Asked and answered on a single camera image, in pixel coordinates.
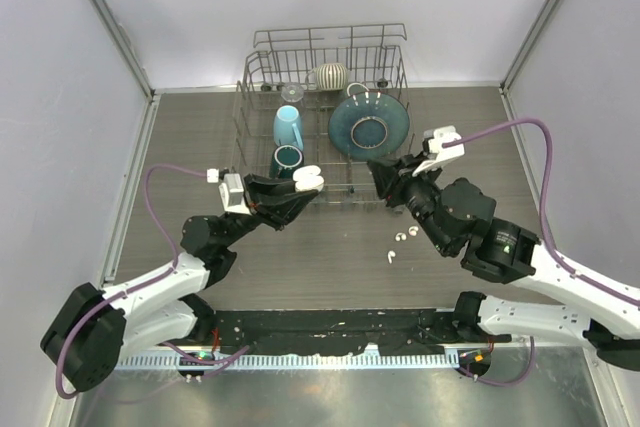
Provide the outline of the white earbud charging case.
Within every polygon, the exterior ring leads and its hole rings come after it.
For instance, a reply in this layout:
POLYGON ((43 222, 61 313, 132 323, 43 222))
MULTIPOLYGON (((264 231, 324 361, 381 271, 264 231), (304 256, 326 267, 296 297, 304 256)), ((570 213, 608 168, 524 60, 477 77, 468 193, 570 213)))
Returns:
POLYGON ((320 192, 324 188, 324 178, 321 168, 317 165, 308 165, 297 169, 292 176, 296 192, 315 190, 320 192))

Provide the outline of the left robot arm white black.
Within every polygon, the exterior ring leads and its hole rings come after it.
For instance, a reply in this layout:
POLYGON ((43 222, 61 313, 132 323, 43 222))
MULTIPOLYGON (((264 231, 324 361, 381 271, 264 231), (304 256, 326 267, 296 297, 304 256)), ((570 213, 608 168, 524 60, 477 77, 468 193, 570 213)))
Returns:
POLYGON ((325 184, 317 165, 285 179, 216 168, 191 174, 217 186, 222 214, 188 218, 181 242, 169 244, 167 264, 108 288, 87 282, 69 294, 40 342, 55 365, 60 398, 95 388, 119 361, 154 345, 205 344, 215 314, 198 294, 226 277, 237 258, 231 245, 260 225, 282 230, 325 184))

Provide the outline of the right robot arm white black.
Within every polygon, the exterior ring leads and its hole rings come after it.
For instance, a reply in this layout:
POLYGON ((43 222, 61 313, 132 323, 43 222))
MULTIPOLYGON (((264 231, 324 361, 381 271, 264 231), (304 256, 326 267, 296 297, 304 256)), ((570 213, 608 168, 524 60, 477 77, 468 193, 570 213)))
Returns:
POLYGON ((405 206, 443 257, 490 283, 543 294, 552 304, 507 301, 463 292, 451 327, 465 342, 518 335, 592 348, 603 361, 639 369, 639 291, 547 245, 533 232, 496 217, 496 202, 465 178, 445 188, 441 171, 411 155, 367 164, 378 197, 405 206))

